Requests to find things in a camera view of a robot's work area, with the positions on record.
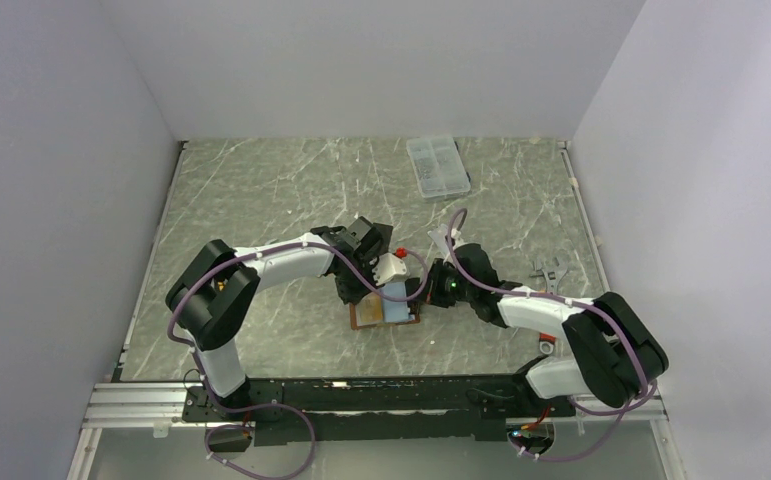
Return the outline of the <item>brown leather card holder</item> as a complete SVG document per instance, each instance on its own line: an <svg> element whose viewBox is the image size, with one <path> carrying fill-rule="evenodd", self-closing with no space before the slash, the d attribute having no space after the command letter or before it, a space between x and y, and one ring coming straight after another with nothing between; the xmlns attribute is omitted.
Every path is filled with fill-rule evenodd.
<svg viewBox="0 0 771 480"><path fill-rule="evenodd" d="M378 293L384 293L391 297L406 297L410 293L410 289L406 282L394 282L385 284L381 289L378 290ZM394 302L383 299L379 294L373 294L378 295L382 299L384 322L379 325L364 328L357 327L355 322L355 306L357 304L351 305L349 307L349 312L350 328L352 330L410 325L417 324L421 321L419 306L416 302Z"/></svg>

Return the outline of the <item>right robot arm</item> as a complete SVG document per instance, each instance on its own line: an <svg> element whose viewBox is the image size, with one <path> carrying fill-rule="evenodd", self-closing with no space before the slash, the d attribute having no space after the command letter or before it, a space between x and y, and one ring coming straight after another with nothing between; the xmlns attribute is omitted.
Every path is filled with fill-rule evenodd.
<svg viewBox="0 0 771 480"><path fill-rule="evenodd" d="M503 281L475 243L433 261L423 297L441 308L466 303L485 323L567 343L569 355L540 354L514 373L512 401L525 415L539 413L550 400L578 395L621 408L669 368L668 355L621 295L561 297Z"/></svg>

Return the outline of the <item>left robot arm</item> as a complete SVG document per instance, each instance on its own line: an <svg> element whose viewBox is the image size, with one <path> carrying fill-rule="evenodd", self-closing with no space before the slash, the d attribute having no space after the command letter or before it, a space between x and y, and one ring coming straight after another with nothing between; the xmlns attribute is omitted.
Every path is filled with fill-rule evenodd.
<svg viewBox="0 0 771 480"><path fill-rule="evenodd" d="M209 407L225 420L248 406L250 380L235 337L255 296L293 280L330 276L343 304L356 305L378 281L374 268L389 251L393 228L359 217L349 226L321 226L259 247L208 242L167 293L167 307L187 333L211 386Z"/></svg>

